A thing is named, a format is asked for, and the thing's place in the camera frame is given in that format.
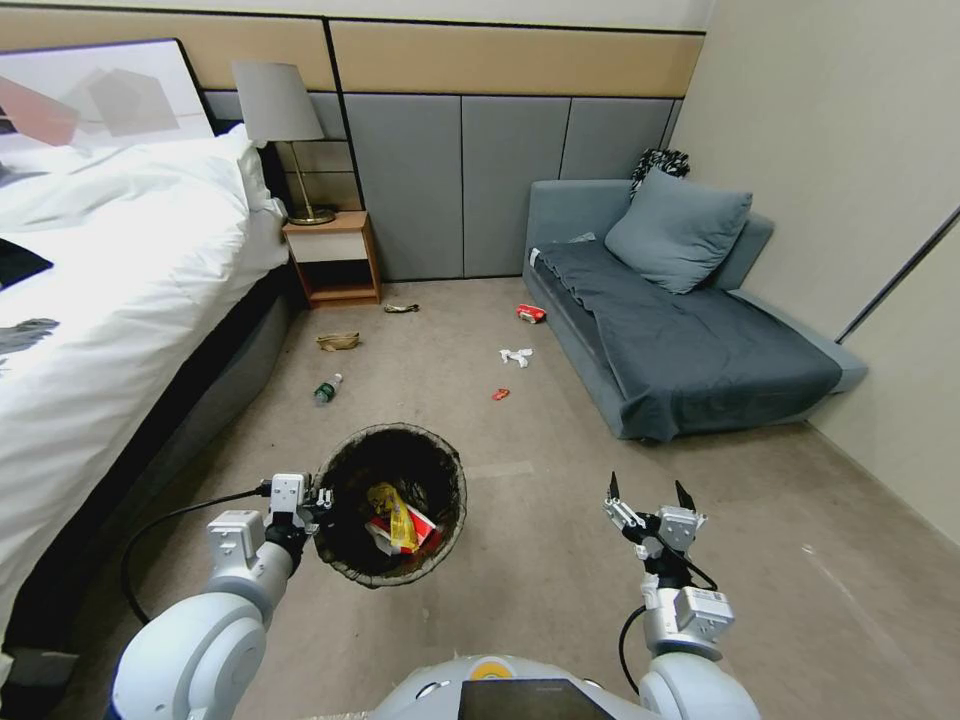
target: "white duvet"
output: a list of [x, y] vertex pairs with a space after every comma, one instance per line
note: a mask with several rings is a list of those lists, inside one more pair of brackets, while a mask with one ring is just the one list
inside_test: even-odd
[[[0, 237], [54, 263], [0, 292], [0, 326], [60, 323], [0, 356], [0, 636], [37, 559], [180, 365], [287, 257], [242, 126], [54, 160], [0, 187]], [[8, 668], [0, 659], [0, 683]]]

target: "table lamp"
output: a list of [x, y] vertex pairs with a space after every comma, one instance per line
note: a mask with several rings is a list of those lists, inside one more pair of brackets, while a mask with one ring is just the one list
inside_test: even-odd
[[315, 211], [310, 204], [300, 161], [293, 147], [295, 140], [323, 139], [323, 128], [297, 66], [235, 60], [233, 77], [240, 95], [240, 111], [247, 137], [254, 141], [290, 143], [307, 216], [290, 217], [289, 221], [295, 225], [322, 225], [333, 220], [336, 215], [332, 210]]

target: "green bottle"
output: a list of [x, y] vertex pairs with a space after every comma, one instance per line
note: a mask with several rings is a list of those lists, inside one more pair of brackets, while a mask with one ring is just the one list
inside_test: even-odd
[[343, 375], [336, 373], [330, 382], [321, 383], [320, 387], [313, 391], [313, 399], [317, 405], [325, 405], [333, 400], [333, 396], [337, 394], [337, 388], [340, 387], [342, 382]]

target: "lamp base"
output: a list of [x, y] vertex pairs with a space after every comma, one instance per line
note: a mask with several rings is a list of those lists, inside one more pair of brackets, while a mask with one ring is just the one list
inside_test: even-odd
[[326, 225], [337, 219], [337, 214], [333, 210], [314, 210], [313, 217], [293, 217], [287, 218], [287, 222], [293, 225]]

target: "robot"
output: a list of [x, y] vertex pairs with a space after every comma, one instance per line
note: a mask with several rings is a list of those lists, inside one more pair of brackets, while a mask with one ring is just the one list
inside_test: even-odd
[[[214, 569], [204, 591], [149, 622], [127, 646], [111, 697], [122, 720], [229, 720], [256, 674], [270, 621], [308, 538], [322, 533], [335, 498], [308, 473], [265, 483], [270, 510], [229, 510], [207, 526]], [[643, 608], [620, 635], [620, 659], [639, 704], [560, 668], [510, 656], [458, 658], [415, 671], [370, 720], [489, 717], [578, 720], [759, 720], [749, 694], [715, 661], [717, 637], [733, 623], [726, 596], [687, 557], [706, 521], [677, 483], [679, 504], [636, 513], [616, 475], [603, 503], [633, 543], [646, 575]], [[707, 583], [694, 584], [693, 575]], [[637, 684], [623, 656], [631, 623], [643, 617], [653, 660]]]

